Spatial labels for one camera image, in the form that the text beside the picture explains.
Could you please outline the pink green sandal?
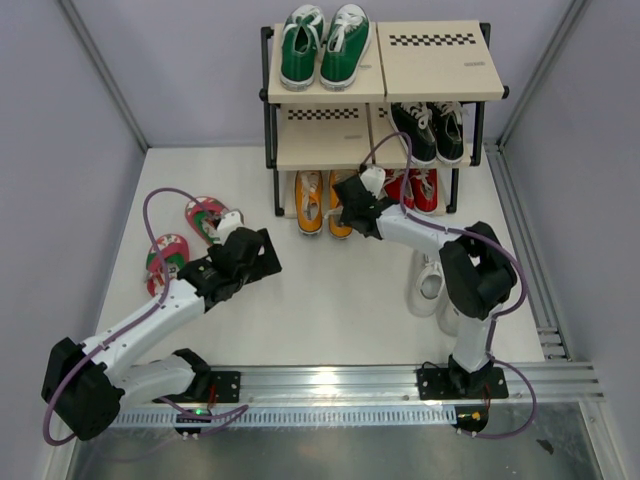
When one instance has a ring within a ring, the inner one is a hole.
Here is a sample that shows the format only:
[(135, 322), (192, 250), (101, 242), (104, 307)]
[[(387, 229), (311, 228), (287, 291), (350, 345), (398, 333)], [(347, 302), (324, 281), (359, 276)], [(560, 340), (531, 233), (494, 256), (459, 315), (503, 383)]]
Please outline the pink green sandal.
[(151, 247), (146, 258), (146, 288), (151, 297), (159, 295), (166, 279), (173, 280), (190, 259), (187, 240), (175, 233), (156, 239), (160, 254)]
[(191, 228), (208, 244), (220, 243), (217, 227), (229, 208), (214, 197), (200, 196), (185, 207), (185, 218)]

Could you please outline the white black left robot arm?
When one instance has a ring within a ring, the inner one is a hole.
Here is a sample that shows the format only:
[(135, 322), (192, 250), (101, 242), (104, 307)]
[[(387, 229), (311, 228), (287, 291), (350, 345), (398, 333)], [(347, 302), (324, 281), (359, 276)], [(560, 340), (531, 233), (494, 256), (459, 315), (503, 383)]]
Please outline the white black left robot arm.
[(243, 287), (282, 267), (267, 230), (239, 227), (226, 242), (192, 260), (137, 312), (111, 330), (50, 352), (41, 396), (73, 437), (87, 441), (116, 417), (151, 401), (205, 401), (214, 381), (207, 362), (188, 348), (146, 365), (140, 357), (157, 343), (231, 299)]

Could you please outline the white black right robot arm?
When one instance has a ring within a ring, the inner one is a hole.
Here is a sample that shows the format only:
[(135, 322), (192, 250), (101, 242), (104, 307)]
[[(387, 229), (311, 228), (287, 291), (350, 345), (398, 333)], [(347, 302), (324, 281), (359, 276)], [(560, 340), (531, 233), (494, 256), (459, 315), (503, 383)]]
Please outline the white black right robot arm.
[(497, 316), (517, 283), (507, 252), (484, 222), (461, 229), (377, 198), (360, 176), (333, 186), (340, 221), (365, 237), (396, 242), (440, 263), (449, 302), (458, 313), (457, 340), (448, 359), (448, 385), (460, 397), (481, 392), (494, 365)]

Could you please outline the orange canvas sneaker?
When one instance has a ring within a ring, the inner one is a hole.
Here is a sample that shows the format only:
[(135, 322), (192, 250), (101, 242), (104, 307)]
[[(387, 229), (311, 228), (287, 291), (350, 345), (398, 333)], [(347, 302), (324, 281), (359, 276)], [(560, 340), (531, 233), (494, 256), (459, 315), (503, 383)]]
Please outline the orange canvas sneaker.
[(298, 171), (295, 176), (294, 197), (300, 232), (304, 235), (318, 234), (323, 224), (321, 172)]
[(332, 170), (329, 174), (329, 210), (325, 217), (329, 222), (330, 234), (339, 240), (348, 238), (352, 233), (352, 228), (345, 226), (340, 220), (343, 205), (334, 187), (338, 183), (354, 176), (356, 173), (356, 170)]

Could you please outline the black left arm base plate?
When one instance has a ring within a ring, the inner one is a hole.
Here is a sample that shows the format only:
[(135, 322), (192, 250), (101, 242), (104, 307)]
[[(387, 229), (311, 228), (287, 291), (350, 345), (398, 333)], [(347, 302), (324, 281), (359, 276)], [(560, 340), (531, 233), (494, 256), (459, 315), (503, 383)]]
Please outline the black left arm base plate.
[(237, 370), (203, 370), (195, 375), (184, 392), (166, 395), (166, 398), (174, 403), (238, 403), (241, 377)]

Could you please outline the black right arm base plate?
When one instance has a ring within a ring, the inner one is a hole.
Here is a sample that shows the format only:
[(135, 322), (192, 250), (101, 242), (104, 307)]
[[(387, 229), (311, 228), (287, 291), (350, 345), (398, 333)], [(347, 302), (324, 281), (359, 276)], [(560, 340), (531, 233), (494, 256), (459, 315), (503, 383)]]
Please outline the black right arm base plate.
[(506, 399), (509, 391), (504, 372), (489, 362), (479, 372), (457, 366), (424, 362), (415, 370), (421, 400)]

